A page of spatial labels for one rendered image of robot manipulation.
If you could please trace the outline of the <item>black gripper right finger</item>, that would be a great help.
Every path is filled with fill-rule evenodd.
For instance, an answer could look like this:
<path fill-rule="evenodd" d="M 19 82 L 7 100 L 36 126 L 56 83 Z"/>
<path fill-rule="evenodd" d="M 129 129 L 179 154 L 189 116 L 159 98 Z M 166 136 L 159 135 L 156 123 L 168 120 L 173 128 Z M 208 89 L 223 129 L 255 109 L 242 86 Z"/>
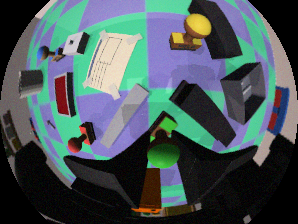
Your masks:
<path fill-rule="evenodd" d="M 217 153 L 202 147 L 192 139 L 172 129 L 172 139 L 180 148 L 180 157 L 177 160 L 178 171 L 182 185 L 184 185 L 186 204 L 188 206 L 198 204 L 206 193 L 212 192 L 217 184 L 239 165 L 254 159 L 258 145 L 250 145 L 239 151 Z"/>

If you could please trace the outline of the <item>cream paper card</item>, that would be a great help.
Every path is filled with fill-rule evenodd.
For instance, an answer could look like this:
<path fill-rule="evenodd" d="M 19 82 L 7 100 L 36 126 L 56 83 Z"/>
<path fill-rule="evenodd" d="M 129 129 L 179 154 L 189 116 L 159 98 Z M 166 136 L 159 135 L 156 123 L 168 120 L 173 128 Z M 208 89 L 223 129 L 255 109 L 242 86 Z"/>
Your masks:
<path fill-rule="evenodd" d="M 120 97 L 122 76 L 128 65 L 133 49 L 138 40 L 144 39 L 141 34 L 124 35 L 112 32 L 100 32 L 92 60 L 90 60 L 86 80 L 82 83 L 84 89 L 92 87 L 98 91 L 112 93 L 113 100 Z"/>

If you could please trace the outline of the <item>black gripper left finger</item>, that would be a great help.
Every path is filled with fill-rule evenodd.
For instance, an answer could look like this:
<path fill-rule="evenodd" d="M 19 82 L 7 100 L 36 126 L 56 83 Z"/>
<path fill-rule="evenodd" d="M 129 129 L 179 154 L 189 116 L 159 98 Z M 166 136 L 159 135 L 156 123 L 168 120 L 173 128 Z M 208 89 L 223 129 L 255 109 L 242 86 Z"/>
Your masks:
<path fill-rule="evenodd" d="M 109 160 L 82 159 L 76 155 L 64 156 L 64 163 L 76 177 L 88 183 L 116 190 L 132 208 L 141 205 L 144 190 L 146 165 L 148 165 L 148 145 L 150 132 L 144 132 L 136 143 Z"/>

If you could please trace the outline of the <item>yellow rubber stamp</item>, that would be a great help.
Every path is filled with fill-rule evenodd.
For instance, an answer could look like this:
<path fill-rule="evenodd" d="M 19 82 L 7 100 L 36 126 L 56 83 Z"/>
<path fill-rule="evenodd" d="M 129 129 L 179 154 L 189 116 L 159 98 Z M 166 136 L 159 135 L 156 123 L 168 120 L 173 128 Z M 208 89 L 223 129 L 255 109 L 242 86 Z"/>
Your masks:
<path fill-rule="evenodd" d="M 208 18 L 200 14 L 188 15 L 188 18 L 184 20 L 184 32 L 170 32 L 169 43 L 170 48 L 184 49 L 184 51 L 196 51 L 196 49 L 202 47 L 201 39 L 205 39 L 206 36 L 212 32 L 212 26 Z"/>

